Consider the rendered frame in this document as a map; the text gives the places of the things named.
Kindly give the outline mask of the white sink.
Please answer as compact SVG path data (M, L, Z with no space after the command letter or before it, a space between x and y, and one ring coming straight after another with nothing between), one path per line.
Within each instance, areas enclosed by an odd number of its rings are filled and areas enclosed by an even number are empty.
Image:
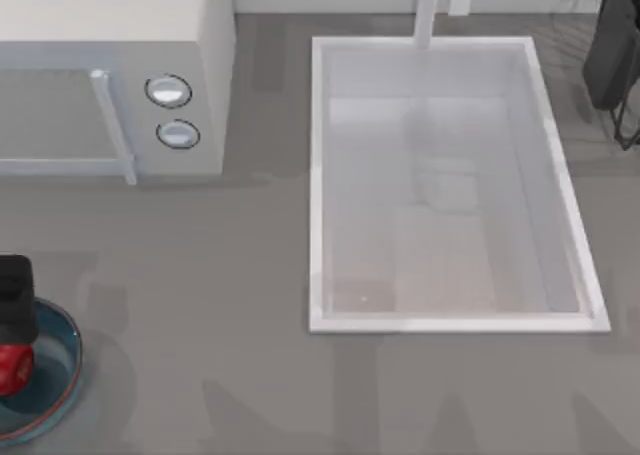
M313 333L607 333L529 37L312 41Z

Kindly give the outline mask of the small round microwave knob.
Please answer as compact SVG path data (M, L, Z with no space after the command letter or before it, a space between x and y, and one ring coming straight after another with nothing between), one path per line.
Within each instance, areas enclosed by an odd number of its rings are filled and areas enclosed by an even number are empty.
M156 138L173 150L190 150L198 145L201 134L191 122L174 119L159 124L155 129Z

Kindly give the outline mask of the large round microwave knob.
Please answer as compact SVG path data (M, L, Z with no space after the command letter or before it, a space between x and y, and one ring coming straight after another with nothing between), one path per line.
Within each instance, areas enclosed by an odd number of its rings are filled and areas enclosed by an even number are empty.
M174 74L162 74L146 80L144 86L147 98L165 109L177 109L187 105L193 96L189 83Z

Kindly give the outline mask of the pale microwave oven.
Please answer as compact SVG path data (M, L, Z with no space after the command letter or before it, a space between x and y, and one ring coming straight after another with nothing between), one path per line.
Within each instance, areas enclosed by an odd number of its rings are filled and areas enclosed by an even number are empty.
M235 44L233 0L0 0L0 70L109 72L137 183L222 172ZM146 80L162 74L189 83L187 105L147 98ZM197 146L173 150L156 138L174 119L198 128Z

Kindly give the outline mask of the tall white tap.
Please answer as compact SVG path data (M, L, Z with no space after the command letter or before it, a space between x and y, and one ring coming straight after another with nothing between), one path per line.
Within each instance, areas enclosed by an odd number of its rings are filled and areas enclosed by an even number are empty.
M413 41L419 49L430 45L437 5L438 0L416 0Z

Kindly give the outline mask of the grey microwave door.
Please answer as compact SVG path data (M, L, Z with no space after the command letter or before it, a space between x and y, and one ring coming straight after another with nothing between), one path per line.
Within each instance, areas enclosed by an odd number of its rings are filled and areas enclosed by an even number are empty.
M0 70L0 176L121 176L91 70Z

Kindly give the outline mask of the blue plate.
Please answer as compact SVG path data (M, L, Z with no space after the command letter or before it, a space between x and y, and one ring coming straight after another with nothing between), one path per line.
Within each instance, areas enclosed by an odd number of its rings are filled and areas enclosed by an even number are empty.
M74 318L60 305L35 299L39 335L26 387L0 398L0 449L31 442L50 432L74 406L80 391L84 343Z

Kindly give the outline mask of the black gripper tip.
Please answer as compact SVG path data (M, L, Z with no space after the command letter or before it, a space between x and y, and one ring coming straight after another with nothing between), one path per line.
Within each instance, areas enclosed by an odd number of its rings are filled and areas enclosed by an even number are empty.
M31 345L39 334L33 267L19 254L0 254L0 344Z

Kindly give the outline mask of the red apple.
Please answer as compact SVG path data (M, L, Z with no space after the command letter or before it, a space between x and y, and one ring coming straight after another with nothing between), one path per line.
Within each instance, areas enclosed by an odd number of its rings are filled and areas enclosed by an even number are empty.
M0 345L0 397L22 391L30 381L33 366L31 345Z

